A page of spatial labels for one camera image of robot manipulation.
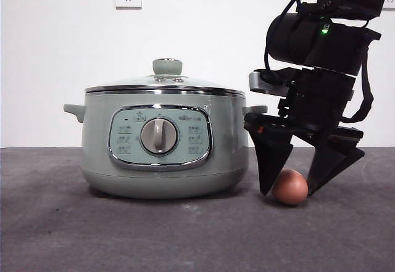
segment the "control panel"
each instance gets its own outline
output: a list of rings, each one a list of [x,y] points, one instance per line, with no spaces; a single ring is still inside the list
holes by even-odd
[[[210,121],[198,108],[159,104],[124,107],[112,119],[109,152],[126,167],[191,168],[206,159],[211,148]]]

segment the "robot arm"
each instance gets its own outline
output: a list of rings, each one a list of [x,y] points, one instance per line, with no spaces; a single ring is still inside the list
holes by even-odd
[[[364,156],[356,148],[363,132],[339,123],[362,121],[373,96],[367,74],[369,44],[381,35],[362,27],[334,23],[331,18],[366,20],[380,16],[385,0],[292,0],[268,30],[265,69],[250,74],[254,92],[285,97],[279,117],[248,113],[244,127],[256,146],[260,191],[268,193],[291,151],[293,135],[315,147],[307,182],[313,194]],[[297,13],[287,13],[297,2]],[[274,59],[309,68],[273,71]],[[362,66],[364,101],[352,118],[343,117]]]

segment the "white wall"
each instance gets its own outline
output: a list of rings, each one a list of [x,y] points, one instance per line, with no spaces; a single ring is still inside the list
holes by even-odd
[[[159,57],[248,91],[267,28],[288,1],[143,0],[142,10],[115,10],[114,0],[1,0],[1,146],[80,146],[81,124],[62,105],[83,104],[86,87],[151,74]],[[365,131],[361,146],[395,146],[394,25],[395,12],[370,25],[383,39],[370,51],[373,111],[354,125]],[[362,100],[357,84],[348,115]],[[247,101],[277,114],[278,97],[248,91]]]

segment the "lid rim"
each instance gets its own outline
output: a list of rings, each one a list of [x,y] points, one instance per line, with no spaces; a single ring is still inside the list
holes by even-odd
[[[179,90],[179,91],[203,91],[203,92],[221,92],[228,94],[236,94],[245,96],[245,92],[217,87],[196,87],[196,86],[182,86],[182,85],[167,85],[167,86],[149,86],[149,85],[112,85],[112,86],[96,86],[85,89],[85,93],[95,93],[103,91],[130,91],[130,90]]]

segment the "black cable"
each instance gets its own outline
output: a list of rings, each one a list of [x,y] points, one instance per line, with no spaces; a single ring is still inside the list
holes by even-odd
[[[272,41],[273,41],[273,37],[274,37],[274,35],[275,35],[275,33],[276,33],[277,29],[278,29],[278,26],[280,25],[280,23],[281,23],[281,21],[283,20],[284,16],[288,13],[288,11],[290,10],[290,8],[293,6],[293,4],[294,4],[295,2],[297,2],[297,1],[300,2],[300,0],[291,0],[291,1],[289,2],[289,4],[285,7],[284,11],[283,11],[283,12],[281,13],[281,15],[280,15],[280,18],[277,19],[276,24],[275,24],[274,27],[273,27],[272,34],[267,38],[267,42],[266,42],[265,55],[264,55],[266,71],[270,72],[275,78],[277,78],[277,79],[279,79],[279,80],[280,80],[280,78],[277,76],[277,74],[276,74],[276,73],[273,73],[272,70],[270,69],[270,66],[269,66],[269,59],[268,59],[268,54],[269,54],[269,53],[268,53],[268,52],[269,52],[268,50],[269,50],[269,47],[270,47],[270,45],[271,45],[271,43],[272,43]]]
[[[368,79],[368,48],[366,48],[362,56],[362,94],[364,99],[360,105],[359,110],[351,118],[341,117],[343,123],[356,123],[365,120],[369,111],[372,109],[374,97],[370,89]]]

